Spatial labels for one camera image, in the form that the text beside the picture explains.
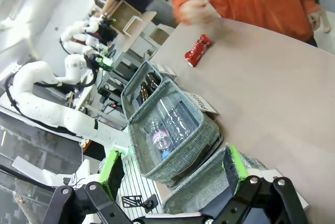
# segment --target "water bottle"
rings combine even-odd
[[[150,124],[150,131],[153,133],[153,145],[160,150],[162,158],[165,159],[171,153],[171,138],[163,123],[154,118]]]
[[[196,125],[188,113],[173,97],[164,97],[159,100],[157,112],[171,136],[175,148],[196,129]]]

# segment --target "black bracket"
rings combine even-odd
[[[144,203],[142,202],[142,195],[123,196],[121,199],[124,208],[143,207],[146,213],[158,206],[156,194],[151,195]]]

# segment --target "crushed red soda can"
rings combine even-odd
[[[191,65],[195,67],[199,62],[200,58],[205,54],[208,47],[213,44],[213,41],[207,35],[201,35],[200,39],[197,40],[193,48],[185,54],[184,59]]]

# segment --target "white sign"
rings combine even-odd
[[[164,73],[164,74],[168,74],[168,75],[172,75],[172,76],[177,76],[176,73],[174,73],[174,71],[166,65],[159,64],[159,63],[152,63],[152,64],[157,68],[157,70],[160,73]]]
[[[190,92],[184,92],[186,96],[188,96],[194,104],[198,106],[201,111],[208,111],[210,113],[217,113],[213,107],[200,95],[196,95]]]

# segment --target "storage bin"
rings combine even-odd
[[[150,72],[155,73],[156,76],[160,78],[161,83],[169,79],[168,75],[161,74],[151,63],[144,61],[121,93],[122,107],[127,119],[130,119],[134,112],[140,108],[138,100],[141,83],[146,80],[146,75]]]
[[[183,106],[196,129],[169,155],[152,143],[149,125],[158,116],[156,106],[163,97],[174,97]],[[141,176],[174,187],[209,158],[223,140],[218,126],[171,80],[164,81],[128,122],[130,141]]]
[[[226,173],[222,168],[225,148],[219,149],[165,199],[163,213],[198,212],[228,188]],[[242,153],[240,156],[247,168],[265,169],[258,160]]]

